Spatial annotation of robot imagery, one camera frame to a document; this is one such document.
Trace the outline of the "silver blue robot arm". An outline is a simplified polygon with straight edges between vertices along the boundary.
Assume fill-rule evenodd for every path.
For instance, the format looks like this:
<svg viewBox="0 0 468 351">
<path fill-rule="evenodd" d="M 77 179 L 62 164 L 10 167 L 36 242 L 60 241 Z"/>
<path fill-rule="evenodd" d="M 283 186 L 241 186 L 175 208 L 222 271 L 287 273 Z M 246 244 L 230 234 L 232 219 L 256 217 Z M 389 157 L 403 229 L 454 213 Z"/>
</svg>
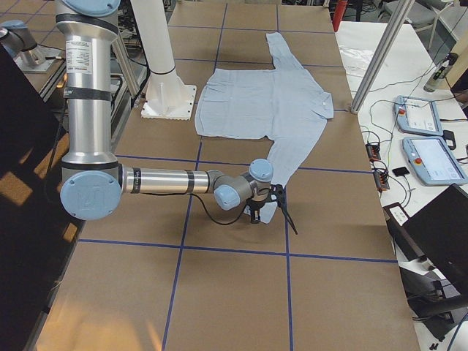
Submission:
<svg viewBox="0 0 468 351">
<path fill-rule="evenodd" d="M 218 170 L 160 170 L 126 167 L 111 148 L 110 55 L 119 40 L 117 1 L 59 1 L 56 25 L 66 40 L 69 150 L 61 161 L 61 203 L 82 220 L 104 218 L 115 211 L 124 193 L 171 196 L 214 195 L 224 210 L 248 210 L 253 223 L 261 208 L 287 207 L 284 189 L 273 184 L 269 161 L 256 159 L 236 177 Z M 143 114 L 150 118 L 187 120 L 196 87 L 176 72 L 161 1 L 133 1 L 132 10 L 148 65 Z"/>
<path fill-rule="evenodd" d="M 35 49 L 37 41 L 21 20 L 8 20 L 1 23 L 1 45 L 13 59 L 20 52 Z"/>
</svg>

